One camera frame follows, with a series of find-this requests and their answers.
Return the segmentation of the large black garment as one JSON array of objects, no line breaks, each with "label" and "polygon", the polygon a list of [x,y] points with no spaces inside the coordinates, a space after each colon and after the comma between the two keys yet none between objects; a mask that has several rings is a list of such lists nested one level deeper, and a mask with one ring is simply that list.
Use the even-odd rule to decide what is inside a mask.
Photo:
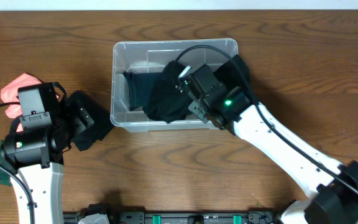
[{"label": "large black garment", "polygon": [[[185,69],[181,63],[171,61],[162,72],[152,73],[150,78],[144,73],[124,72],[129,85],[130,109],[141,107],[147,117],[154,121],[183,120],[192,112],[188,109],[192,99],[180,92],[179,74]],[[252,98],[249,91],[249,68],[245,61],[235,55],[213,71],[214,76],[228,89],[228,94],[219,103],[227,119],[227,124],[214,124],[224,129],[241,120],[241,113],[249,107]]]}]

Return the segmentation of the pink garment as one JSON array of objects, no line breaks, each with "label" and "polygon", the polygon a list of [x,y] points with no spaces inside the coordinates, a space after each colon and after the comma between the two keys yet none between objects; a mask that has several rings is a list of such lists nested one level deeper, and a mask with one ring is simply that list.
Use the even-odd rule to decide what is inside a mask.
[{"label": "pink garment", "polygon": [[43,82],[42,80],[38,79],[33,75],[24,73],[21,76],[17,77],[12,82],[10,82],[4,88],[2,88],[0,92],[0,97],[2,101],[5,103],[12,104],[5,111],[6,115],[14,120],[12,123],[12,128],[10,130],[10,133],[18,133],[18,132],[26,131],[21,123],[22,110],[19,103],[18,89],[21,87],[37,85],[41,83],[45,83],[45,82]]}]

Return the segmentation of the dark green garment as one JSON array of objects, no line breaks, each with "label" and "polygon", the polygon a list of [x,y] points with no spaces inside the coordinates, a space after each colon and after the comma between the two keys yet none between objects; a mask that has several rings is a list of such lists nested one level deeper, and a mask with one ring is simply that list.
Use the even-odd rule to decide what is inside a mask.
[{"label": "dark green garment", "polygon": [[[4,145],[4,141],[1,140],[0,141],[0,165],[2,167],[4,167],[5,169],[10,170],[11,169],[10,164],[2,156],[3,145]],[[2,170],[0,170],[0,185],[5,185],[8,187],[12,186],[11,177],[8,174],[6,174],[5,172],[3,172]]]}]

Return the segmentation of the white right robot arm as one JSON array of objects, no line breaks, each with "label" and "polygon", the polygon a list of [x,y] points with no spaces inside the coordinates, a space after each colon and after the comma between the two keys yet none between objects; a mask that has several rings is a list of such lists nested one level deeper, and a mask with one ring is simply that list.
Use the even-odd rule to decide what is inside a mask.
[{"label": "white right robot arm", "polygon": [[220,81],[183,81],[177,88],[191,99],[192,112],[251,143],[298,184],[307,199],[284,209],[279,223],[358,222],[358,162],[345,166],[310,146],[280,123],[249,85],[230,89]]}]

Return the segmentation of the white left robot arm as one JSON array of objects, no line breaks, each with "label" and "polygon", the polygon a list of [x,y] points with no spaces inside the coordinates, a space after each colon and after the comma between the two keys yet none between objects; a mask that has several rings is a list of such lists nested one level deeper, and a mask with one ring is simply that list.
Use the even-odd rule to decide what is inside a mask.
[{"label": "white left robot arm", "polygon": [[77,95],[41,105],[13,120],[1,156],[12,174],[20,223],[63,223],[63,154],[72,144],[89,149],[99,131],[111,128],[109,114]]}]

